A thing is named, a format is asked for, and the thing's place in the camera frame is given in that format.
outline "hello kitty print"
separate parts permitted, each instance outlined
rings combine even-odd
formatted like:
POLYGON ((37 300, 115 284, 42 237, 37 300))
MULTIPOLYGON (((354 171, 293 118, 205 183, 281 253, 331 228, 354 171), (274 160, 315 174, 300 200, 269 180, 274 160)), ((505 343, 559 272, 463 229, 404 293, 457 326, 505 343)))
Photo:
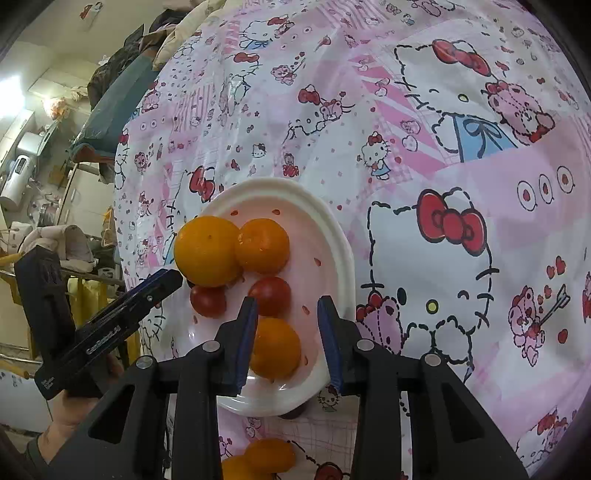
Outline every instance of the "hello kitty print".
MULTIPOLYGON (((182 226, 240 182, 299 182, 351 244, 349 320, 393 355, 442 357, 532 475, 591 385, 590 151, 589 99, 513 0, 245 0, 130 112, 122 268, 128 287, 175 268, 182 226)), ((188 295, 144 319, 144 351, 176 358, 215 335, 188 295)), ((412 479, 408 399, 392 404, 412 479)), ((301 453, 283 480, 345 478, 356 407, 327 385, 295 420, 219 410, 220 451, 278 436, 301 453)))

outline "orange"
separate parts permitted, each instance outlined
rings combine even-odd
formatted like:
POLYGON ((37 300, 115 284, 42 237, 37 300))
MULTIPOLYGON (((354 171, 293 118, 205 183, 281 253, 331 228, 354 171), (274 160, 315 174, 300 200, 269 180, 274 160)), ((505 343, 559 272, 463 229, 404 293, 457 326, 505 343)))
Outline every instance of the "orange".
POLYGON ((254 373, 269 380, 284 380, 294 373, 300 356, 300 338, 285 320, 259 318, 251 356, 254 373))
POLYGON ((234 244, 238 227, 229 220, 203 216, 185 223, 174 241, 174 260, 189 281, 221 287, 240 275, 234 244))
POLYGON ((228 457, 222 462, 223 480, 273 480, 270 473, 257 472, 244 455, 228 457))
POLYGON ((285 440, 261 439, 246 447, 244 457, 248 463, 263 473, 287 472, 296 463, 296 454, 285 440))
POLYGON ((275 275, 290 258, 290 238, 276 221, 255 218, 242 225, 236 256, 244 270, 275 275))

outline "screw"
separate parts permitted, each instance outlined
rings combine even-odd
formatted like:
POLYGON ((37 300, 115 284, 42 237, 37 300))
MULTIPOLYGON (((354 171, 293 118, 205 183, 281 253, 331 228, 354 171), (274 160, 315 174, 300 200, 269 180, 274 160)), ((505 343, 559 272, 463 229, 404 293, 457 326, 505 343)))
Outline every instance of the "screw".
POLYGON ((441 359, 439 358, 439 355, 428 353, 425 355, 425 363, 430 367, 436 367, 441 363, 441 359))
POLYGON ((154 363, 154 360, 152 360, 152 357, 150 357, 148 355, 144 355, 144 356, 141 356, 137 359, 135 365, 138 368, 144 369, 144 368, 151 367, 153 363, 154 363))
POLYGON ((364 352, 368 352, 372 348, 374 348, 374 343, 371 340, 368 340, 367 338, 363 338, 359 342, 357 342, 357 348, 359 350, 363 350, 364 352))
POLYGON ((217 352, 220 348, 220 342, 216 340, 208 340, 203 344, 202 348, 206 352, 217 352))

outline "white plate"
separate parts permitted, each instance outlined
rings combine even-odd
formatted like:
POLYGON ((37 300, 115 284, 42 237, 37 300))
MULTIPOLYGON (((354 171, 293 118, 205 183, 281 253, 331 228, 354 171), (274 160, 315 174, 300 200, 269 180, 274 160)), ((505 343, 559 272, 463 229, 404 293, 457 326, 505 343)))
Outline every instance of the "white plate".
MULTIPOLYGON (((342 228, 327 205, 298 183, 284 179, 252 179, 225 190, 202 211, 229 219, 238 227, 252 218, 272 218, 290 237, 290 260, 278 274, 291 286, 292 306, 286 320, 298 333, 302 359, 286 382, 269 382, 248 373, 236 398, 218 397, 224 408, 240 415, 264 417, 287 413, 316 395, 329 382, 318 331, 316 306, 329 294, 342 318, 355 318, 353 253, 342 228)), ((228 309, 222 320, 233 320, 250 286, 261 275, 245 273, 226 292, 228 309)), ((197 315, 195 345, 213 337, 220 320, 197 315)))

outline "cherry tomato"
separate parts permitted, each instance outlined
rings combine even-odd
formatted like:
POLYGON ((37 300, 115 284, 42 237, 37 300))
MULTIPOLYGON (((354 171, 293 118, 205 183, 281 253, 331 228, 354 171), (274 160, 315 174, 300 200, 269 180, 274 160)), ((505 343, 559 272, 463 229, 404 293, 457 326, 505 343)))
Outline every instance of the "cherry tomato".
POLYGON ((212 319, 220 318, 226 311, 226 287, 207 288, 195 285, 191 288, 193 310, 212 319))
POLYGON ((259 314, 263 317, 281 317, 291 304, 290 285, 279 277, 265 277, 256 282, 248 291, 255 297, 259 314))

